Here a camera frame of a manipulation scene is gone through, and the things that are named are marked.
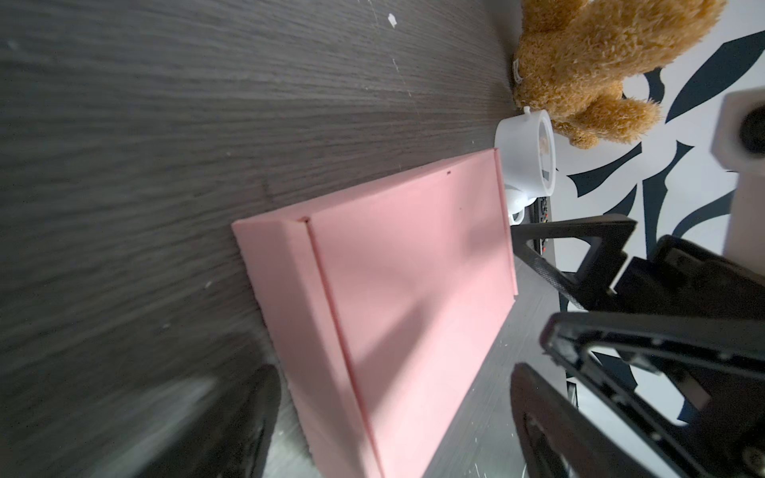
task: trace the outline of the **white cup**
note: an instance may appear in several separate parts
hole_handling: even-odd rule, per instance
[[[505,187],[522,191],[533,203],[555,189],[555,142],[545,110],[503,119],[496,127],[494,147],[500,150]]]
[[[536,197],[529,197],[526,193],[517,190],[515,187],[505,188],[505,198],[507,199],[507,216],[512,226],[523,222],[523,217],[526,215],[526,207],[531,206],[536,201]]]

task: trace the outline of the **teddy bear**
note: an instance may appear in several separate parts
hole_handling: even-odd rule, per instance
[[[631,143],[661,118],[625,98],[623,79],[664,67],[701,40],[727,0],[522,0],[512,59],[519,108],[546,109],[553,129],[582,149]]]

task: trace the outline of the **pink box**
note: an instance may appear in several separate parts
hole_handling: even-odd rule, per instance
[[[422,476],[518,291],[496,150],[233,230],[318,469]]]

